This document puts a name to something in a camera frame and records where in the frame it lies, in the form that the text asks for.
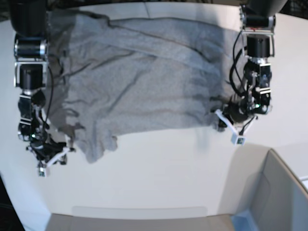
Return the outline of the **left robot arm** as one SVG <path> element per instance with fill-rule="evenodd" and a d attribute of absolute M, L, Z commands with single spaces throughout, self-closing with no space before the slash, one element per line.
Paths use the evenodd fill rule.
<path fill-rule="evenodd" d="M 244 144 L 245 133 L 253 122 L 271 109 L 269 58 L 275 56 L 276 14 L 285 4 L 284 0 L 249 0 L 240 5 L 242 25 L 237 37 L 242 39 L 243 46 L 238 52 L 232 52 L 229 72 L 238 99 L 230 99 L 215 111 L 219 129 L 229 128 L 234 144 Z"/>

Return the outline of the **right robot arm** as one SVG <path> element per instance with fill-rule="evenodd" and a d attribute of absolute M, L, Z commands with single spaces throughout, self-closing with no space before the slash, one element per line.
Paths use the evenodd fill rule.
<path fill-rule="evenodd" d="M 43 89 L 47 80 L 54 80 L 49 67 L 49 29 L 47 1 L 8 1 L 10 21 L 15 30 L 13 55 L 14 86 L 21 89 L 18 101 L 20 122 L 18 138 L 28 142 L 26 150 L 36 158 L 39 175 L 56 164 L 67 163 L 67 153 L 74 148 L 66 142 L 56 142 L 48 132 L 49 111 L 42 115 L 43 107 L 51 105 L 52 98 L 46 100 Z"/>

